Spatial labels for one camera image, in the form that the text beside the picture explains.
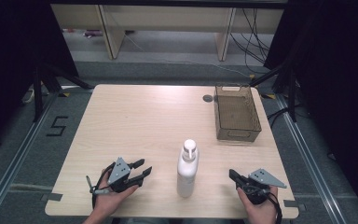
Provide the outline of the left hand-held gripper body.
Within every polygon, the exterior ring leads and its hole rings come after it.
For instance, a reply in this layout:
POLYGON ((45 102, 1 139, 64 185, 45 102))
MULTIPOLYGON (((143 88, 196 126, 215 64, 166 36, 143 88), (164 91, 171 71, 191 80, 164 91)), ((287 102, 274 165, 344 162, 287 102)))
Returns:
POLYGON ((113 192, 123 192, 132 186, 138 186, 138 180, 129 179, 133 163, 126 163, 122 157, 118 157, 108 177, 107 184, 113 192))

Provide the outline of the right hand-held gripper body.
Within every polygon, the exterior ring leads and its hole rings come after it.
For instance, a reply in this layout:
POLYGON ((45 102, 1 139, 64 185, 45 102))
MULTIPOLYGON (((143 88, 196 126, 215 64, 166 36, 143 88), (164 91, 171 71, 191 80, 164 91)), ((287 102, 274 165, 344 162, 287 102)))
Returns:
POLYGON ((247 195, 252 204, 263 203, 270 194, 270 187, 286 189, 287 186, 265 169, 258 169, 246 176, 249 179, 248 184, 243 184, 241 188, 247 195))

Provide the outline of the person's left hand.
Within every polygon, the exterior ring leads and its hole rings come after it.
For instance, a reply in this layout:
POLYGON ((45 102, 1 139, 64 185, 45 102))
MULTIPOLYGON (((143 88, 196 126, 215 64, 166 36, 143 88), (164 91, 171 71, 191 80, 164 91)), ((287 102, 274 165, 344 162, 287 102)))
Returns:
POLYGON ((109 192, 107 194, 99 195, 96 197, 95 207, 92 211, 92 216, 98 219, 105 219, 113 215, 119 206, 130 197, 136 190, 138 186, 132 186, 128 189, 117 193, 109 192))

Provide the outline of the person's right hand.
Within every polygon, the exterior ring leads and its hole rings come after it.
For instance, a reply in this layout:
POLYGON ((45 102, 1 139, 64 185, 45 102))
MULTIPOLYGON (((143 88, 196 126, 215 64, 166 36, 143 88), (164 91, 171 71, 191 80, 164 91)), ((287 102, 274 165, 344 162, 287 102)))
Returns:
POLYGON ((251 224, 275 224, 277 210, 271 201, 252 204, 241 188, 237 188, 237 192, 251 224))

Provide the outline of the black tape strip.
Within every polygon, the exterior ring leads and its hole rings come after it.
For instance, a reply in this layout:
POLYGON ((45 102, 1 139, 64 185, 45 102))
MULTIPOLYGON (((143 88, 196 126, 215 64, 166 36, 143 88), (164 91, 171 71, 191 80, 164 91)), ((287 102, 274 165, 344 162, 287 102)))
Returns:
POLYGON ((303 203, 299 203, 293 200, 284 200, 283 201, 285 207, 296 208, 299 212, 304 212, 307 210, 307 207, 303 203))
POLYGON ((41 200, 43 202, 47 202, 47 201, 59 202, 61 199, 62 199, 62 195, 59 193, 47 193, 47 194, 43 194, 41 197, 41 200))

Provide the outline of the white pump bottle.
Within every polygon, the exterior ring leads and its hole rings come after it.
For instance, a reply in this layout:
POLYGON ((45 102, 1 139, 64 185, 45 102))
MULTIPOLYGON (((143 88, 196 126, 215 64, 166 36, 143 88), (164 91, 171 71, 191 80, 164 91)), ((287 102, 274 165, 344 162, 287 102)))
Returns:
POLYGON ((197 143, 192 139, 185 140, 177 163, 177 193, 183 198, 193 193, 199 158, 197 143))

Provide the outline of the clear plastic bin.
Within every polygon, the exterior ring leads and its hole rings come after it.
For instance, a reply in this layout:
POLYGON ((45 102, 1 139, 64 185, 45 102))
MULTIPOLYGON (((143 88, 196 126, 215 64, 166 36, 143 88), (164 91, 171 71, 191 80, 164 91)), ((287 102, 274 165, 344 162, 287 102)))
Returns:
POLYGON ((249 86, 216 86, 214 92, 216 138, 254 142, 262 127, 249 86))

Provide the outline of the black metal stand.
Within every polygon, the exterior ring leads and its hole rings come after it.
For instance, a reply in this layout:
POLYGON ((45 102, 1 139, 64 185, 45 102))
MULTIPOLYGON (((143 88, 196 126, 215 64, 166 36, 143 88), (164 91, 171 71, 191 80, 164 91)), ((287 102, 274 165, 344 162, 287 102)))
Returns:
POLYGON ((288 106, 286 111, 289 113, 289 117, 293 122, 296 122, 295 115, 295 97, 296 97, 296 74, 290 63, 282 63, 276 68, 273 68, 261 77, 252 80, 249 85, 255 87, 256 85, 272 78, 276 77, 272 90, 274 93, 282 93, 284 90, 288 92, 288 106))
POLYGON ((93 89, 92 85, 82 81, 78 76, 66 73, 61 68, 52 64, 40 63, 34 71, 34 121, 39 120, 44 110, 42 86, 45 86, 50 93, 59 93, 62 90, 57 77, 63 77, 82 89, 93 89))

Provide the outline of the black curtain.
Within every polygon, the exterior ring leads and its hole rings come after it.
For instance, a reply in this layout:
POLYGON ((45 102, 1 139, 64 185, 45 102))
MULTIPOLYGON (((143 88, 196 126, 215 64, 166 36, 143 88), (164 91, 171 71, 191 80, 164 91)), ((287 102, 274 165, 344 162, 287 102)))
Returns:
POLYGON ((296 79, 324 141, 358 197, 358 0, 288 0, 267 68, 283 62, 314 10, 296 79))
POLYGON ((50 1, 0 0, 0 132, 38 69, 78 75, 50 1))

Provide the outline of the beige wooden desk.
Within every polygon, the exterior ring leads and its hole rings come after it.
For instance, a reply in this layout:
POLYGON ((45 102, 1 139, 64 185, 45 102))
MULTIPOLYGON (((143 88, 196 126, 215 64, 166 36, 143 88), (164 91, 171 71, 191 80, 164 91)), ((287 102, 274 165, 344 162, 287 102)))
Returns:
POLYGON ((106 5, 51 6, 61 28, 100 30, 108 56, 118 56, 127 31, 178 31, 213 33, 219 61, 227 57, 228 39, 233 33, 273 35, 281 9, 239 7, 131 7, 106 5))

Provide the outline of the aluminium floor rail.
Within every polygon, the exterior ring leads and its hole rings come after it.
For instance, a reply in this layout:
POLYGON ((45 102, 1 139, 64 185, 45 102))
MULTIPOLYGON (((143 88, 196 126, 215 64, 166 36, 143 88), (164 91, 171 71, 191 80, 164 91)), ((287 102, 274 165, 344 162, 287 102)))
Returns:
POLYGON ((339 204, 333 195, 332 190, 328 187, 327 182, 324 179, 324 175, 320 170, 316 160, 313 158, 310 148, 306 143, 306 140, 299 130, 298 125, 293 121, 292 117, 289 115, 289 112, 285 112, 284 115, 285 123, 293 136, 297 149, 301 154, 303 161, 310 173, 310 177, 317 189, 317 192, 324 204, 326 212, 330 217, 333 224, 347 224, 346 218, 343 216, 342 210, 339 207, 339 204))
POLYGON ((0 134, 0 205, 57 97, 57 93, 46 97, 36 119, 32 106, 21 107, 0 134))

